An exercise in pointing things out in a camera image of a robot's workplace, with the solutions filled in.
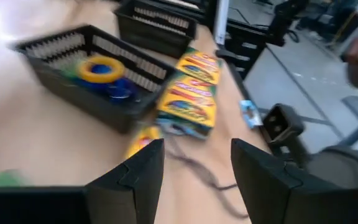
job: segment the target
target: desk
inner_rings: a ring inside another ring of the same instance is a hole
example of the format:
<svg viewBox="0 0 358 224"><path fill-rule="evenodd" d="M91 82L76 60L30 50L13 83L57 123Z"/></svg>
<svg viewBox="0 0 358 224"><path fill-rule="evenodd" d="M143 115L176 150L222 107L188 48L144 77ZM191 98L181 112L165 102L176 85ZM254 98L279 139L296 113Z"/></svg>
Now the desk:
<svg viewBox="0 0 358 224"><path fill-rule="evenodd" d="M111 13L117 4L84 3L73 16L70 1L48 0L50 5L44 0L1 1L4 7L0 7L0 171L17 169L34 185L86 184L122 162L131 137L120 135L42 88L24 58L8 50L6 41L2 40L7 37L14 39L14 35L22 39L82 23L117 35L116 18ZM26 2L31 2L31 9ZM48 15L46 18L49 19L44 20L42 26L39 25L42 19L34 19L37 11ZM213 54L216 45L209 30L199 26L197 37L191 46ZM154 55L170 63L176 62L173 58ZM251 131L242 120L238 105L241 99L225 64L218 86L218 118L208 140L175 137L189 156L216 174L221 185L234 182L230 162L232 138L241 138L267 149L259 133ZM170 150L168 141L165 145ZM225 194L238 211L245 212L238 189ZM202 184L191 170L181 162L166 159L155 223L250 221L232 218L223 210L214 192Z"/></svg>

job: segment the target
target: metal pole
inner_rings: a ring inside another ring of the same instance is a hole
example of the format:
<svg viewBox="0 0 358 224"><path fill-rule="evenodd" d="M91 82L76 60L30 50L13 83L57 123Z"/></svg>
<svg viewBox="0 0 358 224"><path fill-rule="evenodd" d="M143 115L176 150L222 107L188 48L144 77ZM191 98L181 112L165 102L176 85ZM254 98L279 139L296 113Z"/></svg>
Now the metal pole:
<svg viewBox="0 0 358 224"><path fill-rule="evenodd" d="M218 0L214 23L214 40L217 44L224 45L226 37L227 14L229 12L229 0Z"/></svg>

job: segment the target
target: yellow object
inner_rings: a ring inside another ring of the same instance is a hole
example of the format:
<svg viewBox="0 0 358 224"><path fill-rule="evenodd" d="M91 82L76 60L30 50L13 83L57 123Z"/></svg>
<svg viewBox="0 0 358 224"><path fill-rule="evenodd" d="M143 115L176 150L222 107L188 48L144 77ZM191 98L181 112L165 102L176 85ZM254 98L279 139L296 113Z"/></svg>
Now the yellow object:
<svg viewBox="0 0 358 224"><path fill-rule="evenodd" d="M213 85L219 82L221 67L221 59L211 57L191 47L187 48L177 63L177 69L180 71Z"/></svg>
<svg viewBox="0 0 358 224"><path fill-rule="evenodd" d="M153 140L160 138L162 138L162 135L160 129L157 126L149 126L142 128L136 135L134 140L131 142L131 146L129 147L125 155L125 159L128 159L135 153L139 152Z"/></svg>
<svg viewBox="0 0 358 224"><path fill-rule="evenodd" d="M178 72L168 84L157 109L157 122L179 134L205 139L215 125L216 86Z"/></svg>
<svg viewBox="0 0 358 224"><path fill-rule="evenodd" d="M343 25L341 26L341 28L336 32L333 40L331 41L331 45L335 44L335 42L340 38L340 36L342 35L343 30L347 27L347 25L350 23L350 21L352 20L352 18L356 15L357 11L354 11L347 19L346 22L343 23Z"/></svg>
<svg viewBox="0 0 358 224"><path fill-rule="evenodd" d="M92 66L95 64L110 66L111 72L105 74L96 74L91 72ZM80 78L91 83L111 83L121 78L124 74L124 65L113 58L105 56L93 56L87 61L80 63L78 68Z"/></svg>

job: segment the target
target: yellow tape roll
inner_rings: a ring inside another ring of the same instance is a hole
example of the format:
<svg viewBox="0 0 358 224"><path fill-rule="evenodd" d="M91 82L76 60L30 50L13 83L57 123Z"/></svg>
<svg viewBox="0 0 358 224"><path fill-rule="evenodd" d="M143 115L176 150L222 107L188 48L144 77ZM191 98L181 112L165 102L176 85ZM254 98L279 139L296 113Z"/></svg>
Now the yellow tape roll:
<svg viewBox="0 0 358 224"><path fill-rule="evenodd" d="M95 64L110 66L111 72L97 74L91 72L92 66ZM113 58L105 56L90 57L87 61L80 63L78 67L80 78L91 83L111 83L121 78L124 74L124 65Z"/></svg>

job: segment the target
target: blue object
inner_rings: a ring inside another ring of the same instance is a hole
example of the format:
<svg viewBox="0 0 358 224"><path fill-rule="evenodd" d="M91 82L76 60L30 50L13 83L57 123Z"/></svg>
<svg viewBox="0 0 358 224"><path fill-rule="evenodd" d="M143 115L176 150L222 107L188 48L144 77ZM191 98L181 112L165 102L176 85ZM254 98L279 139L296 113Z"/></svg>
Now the blue object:
<svg viewBox="0 0 358 224"><path fill-rule="evenodd" d="M132 92L127 88L121 88L118 86L109 86L107 88L107 93L110 96L110 100L115 103L120 103L132 95Z"/></svg>
<svg viewBox="0 0 358 224"><path fill-rule="evenodd" d="M140 97L137 91L137 87L134 82L130 81L127 78L122 78L126 81L126 88L132 92L132 97L135 99L136 102L140 102Z"/></svg>
<svg viewBox="0 0 358 224"><path fill-rule="evenodd" d="M205 135L202 135L195 131L195 129L197 128L195 125L184 120L175 121L174 119L157 118L156 122L164 132L176 135L188 134L199 139L206 139Z"/></svg>
<svg viewBox="0 0 358 224"><path fill-rule="evenodd" d="M129 80L126 78L119 78L116 81L112 82L111 85L119 87L119 88L128 88Z"/></svg>
<svg viewBox="0 0 358 224"><path fill-rule="evenodd" d="M91 72L95 74L108 74L112 72L112 69L110 66L107 65L101 65L101 64L95 64L91 67Z"/></svg>
<svg viewBox="0 0 358 224"><path fill-rule="evenodd" d="M82 78L75 78L74 82L93 91L104 91L110 85L110 83L91 83L83 80Z"/></svg>
<svg viewBox="0 0 358 224"><path fill-rule="evenodd" d="M251 129L255 126L263 125L262 119L260 118L258 109L250 100L241 100L240 101L240 109L242 112L242 117L244 121L247 122L248 127Z"/></svg>

